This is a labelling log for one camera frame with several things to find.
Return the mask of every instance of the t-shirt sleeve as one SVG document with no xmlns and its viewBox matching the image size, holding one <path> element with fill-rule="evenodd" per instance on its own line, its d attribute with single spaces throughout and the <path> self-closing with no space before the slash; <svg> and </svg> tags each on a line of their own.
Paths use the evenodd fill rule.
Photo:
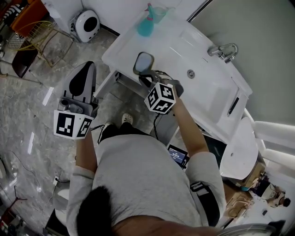
<svg viewBox="0 0 295 236">
<path fill-rule="evenodd" d="M 226 202 L 223 182 L 215 155 L 210 152 L 193 155 L 189 160 L 186 175 L 190 184 L 202 182 L 210 187 L 218 204 L 220 216 L 222 216 L 225 212 Z"/>
<path fill-rule="evenodd" d="M 78 236 L 76 218 L 82 201 L 92 190 L 94 173 L 75 166 L 70 182 L 70 195 L 67 206 L 66 226 L 70 236 Z"/>
</svg>

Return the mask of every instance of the white and black appliance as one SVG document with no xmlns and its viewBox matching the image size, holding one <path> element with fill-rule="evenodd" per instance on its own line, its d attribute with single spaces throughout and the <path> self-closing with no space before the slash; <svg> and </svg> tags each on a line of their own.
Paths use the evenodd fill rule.
<svg viewBox="0 0 295 236">
<path fill-rule="evenodd" d="M 79 12 L 70 21 L 71 35 L 80 42 L 90 41 L 100 30 L 100 21 L 92 10 Z"/>
</svg>

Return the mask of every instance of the gray t-shirt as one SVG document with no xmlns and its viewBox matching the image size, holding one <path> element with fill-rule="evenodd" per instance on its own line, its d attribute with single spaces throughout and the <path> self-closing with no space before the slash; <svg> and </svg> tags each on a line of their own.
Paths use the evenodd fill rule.
<svg viewBox="0 0 295 236">
<path fill-rule="evenodd" d="M 83 199 L 98 186 L 111 193 L 113 225 L 138 215 L 159 217 L 189 226 L 202 226 L 189 185 L 210 185 L 225 210 L 222 179 L 214 154 L 197 153 L 183 171 L 158 140 L 143 135 L 123 135 L 103 140 L 97 150 L 96 173 L 75 167 L 67 207 L 67 228 L 77 236 L 76 217 Z"/>
</svg>

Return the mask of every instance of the shoe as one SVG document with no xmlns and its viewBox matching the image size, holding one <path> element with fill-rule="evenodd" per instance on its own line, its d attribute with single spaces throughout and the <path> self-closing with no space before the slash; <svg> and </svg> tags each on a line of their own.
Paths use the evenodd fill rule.
<svg viewBox="0 0 295 236">
<path fill-rule="evenodd" d="M 105 131 L 106 127 L 113 124 L 112 122 L 106 122 L 105 127 L 103 127 L 102 132 Z"/>
<path fill-rule="evenodd" d="M 133 124 L 133 117 L 129 113 L 124 113 L 122 116 L 122 124 L 127 122 L 129 124 Z"/>
</svg>

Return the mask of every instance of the gray wall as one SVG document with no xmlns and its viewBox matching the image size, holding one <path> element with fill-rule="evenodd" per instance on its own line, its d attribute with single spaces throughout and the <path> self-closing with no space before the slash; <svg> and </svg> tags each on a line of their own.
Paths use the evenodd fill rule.
<svg viewBox="0 0 295 236">
<path fill-rule="evenodd" d="M 216 45 L 234 42 L 234 65 L 257 121 L 295 125 L 295 8 L 288 0 L 213 0 L 192 24 Z"/>
</svg>

